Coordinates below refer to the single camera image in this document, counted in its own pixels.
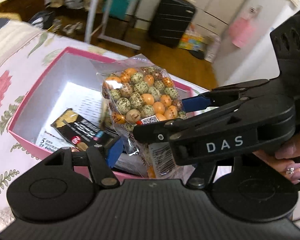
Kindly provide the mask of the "person's right hand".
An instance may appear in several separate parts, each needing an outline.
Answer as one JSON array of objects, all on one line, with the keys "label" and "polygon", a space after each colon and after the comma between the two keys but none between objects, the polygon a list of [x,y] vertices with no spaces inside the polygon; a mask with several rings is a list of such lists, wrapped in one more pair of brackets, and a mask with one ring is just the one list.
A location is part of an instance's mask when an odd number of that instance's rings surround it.
[{"label": "person's right hand", "polygon": [[300,133],[294,135],[284,145],[274,153],[274,156],[267,154],[263,150],[253,152],[255,156],[263,160],[270,167],[275,169],[293,184],[300,182],[300,163],[294,158],[300,157]]}]

